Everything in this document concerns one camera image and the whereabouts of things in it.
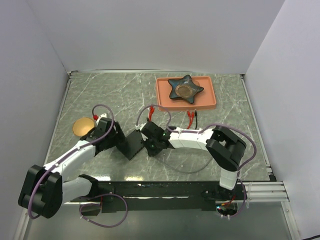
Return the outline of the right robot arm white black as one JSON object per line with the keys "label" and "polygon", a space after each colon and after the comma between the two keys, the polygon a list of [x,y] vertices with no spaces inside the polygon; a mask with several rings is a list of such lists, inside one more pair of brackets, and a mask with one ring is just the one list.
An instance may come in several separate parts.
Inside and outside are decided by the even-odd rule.
{"label": "right robot arm white black", "polygon": [[247,145],[227,127],[190,130],[170,126],[162,129],[149,121],[138,127],[137,131],[141,133],[142,143],[150,157],[164,149],[189,148],[209,152],[221,168],[219,195],[228,200],[236,194],[238,169]]}

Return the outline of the black network switch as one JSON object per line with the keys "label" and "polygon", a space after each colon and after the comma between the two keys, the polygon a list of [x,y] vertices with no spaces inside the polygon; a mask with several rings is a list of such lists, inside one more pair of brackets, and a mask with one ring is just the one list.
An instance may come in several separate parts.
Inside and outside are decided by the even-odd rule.
{"label": "black network switch", "polygon": [[143,138],[139,131],[132,131],[127,137],[124,145],[124,156],[130,161],[132,160],[143,148]]}

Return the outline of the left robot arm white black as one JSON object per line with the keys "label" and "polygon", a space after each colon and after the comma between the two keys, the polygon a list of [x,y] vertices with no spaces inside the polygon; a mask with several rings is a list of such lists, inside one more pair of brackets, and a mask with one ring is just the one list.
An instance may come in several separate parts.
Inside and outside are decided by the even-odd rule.
{"label": "left robot arm white black", "polygon": [[27,171],[18,205],[27,209],[34,220],[53,217],[61,205],[76,198],[94,201],[99,195],[99,181],[86,174],[66,181],[83,163],[125,139],[120,124],[102,117],[74,147],[44,166],[33,165]]}

